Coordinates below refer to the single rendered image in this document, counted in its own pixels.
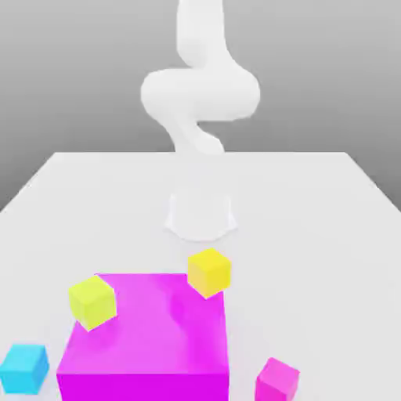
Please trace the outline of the small lime yellow cube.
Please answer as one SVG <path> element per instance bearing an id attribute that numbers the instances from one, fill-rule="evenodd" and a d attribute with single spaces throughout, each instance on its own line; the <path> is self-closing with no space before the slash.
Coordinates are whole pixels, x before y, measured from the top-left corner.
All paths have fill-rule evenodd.
<path id="1" fill-rule="evenodd" d="M 117 316 L 114 289 L 98 275 L 70 287 L 68 297 L 74 318 L 87 331 Z"/>

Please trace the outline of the small pink cube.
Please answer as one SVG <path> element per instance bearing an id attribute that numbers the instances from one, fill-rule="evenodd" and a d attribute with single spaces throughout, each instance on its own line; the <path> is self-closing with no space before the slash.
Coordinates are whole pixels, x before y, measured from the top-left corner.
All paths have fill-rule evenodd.
<path id="1" fill-rule="evenodd" d="M 255 401 L 293 401 L 300 371 L 270 357 L 255 383 Z"/>

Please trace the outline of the small cyan cube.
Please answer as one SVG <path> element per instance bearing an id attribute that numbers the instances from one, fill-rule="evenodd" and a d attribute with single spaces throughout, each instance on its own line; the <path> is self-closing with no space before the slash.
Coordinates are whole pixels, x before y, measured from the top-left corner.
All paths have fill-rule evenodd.
<path id="1" fill-rule="evenodd" d="M 6 394 L 37 395 L 48 371 L 44 345 L 14 344 L 0 365 L 0 382 Z"/>

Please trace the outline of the large magenta box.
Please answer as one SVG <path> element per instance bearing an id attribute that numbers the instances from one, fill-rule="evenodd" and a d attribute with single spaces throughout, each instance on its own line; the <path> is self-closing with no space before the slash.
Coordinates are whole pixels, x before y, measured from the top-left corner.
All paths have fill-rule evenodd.
<path id="1" fill-rule="evenodd" d="M 184 273 L 103 274 L 117 316 L 77 323 L 58 366 L 62 401 L 229 401 L 224 295 Z"/>

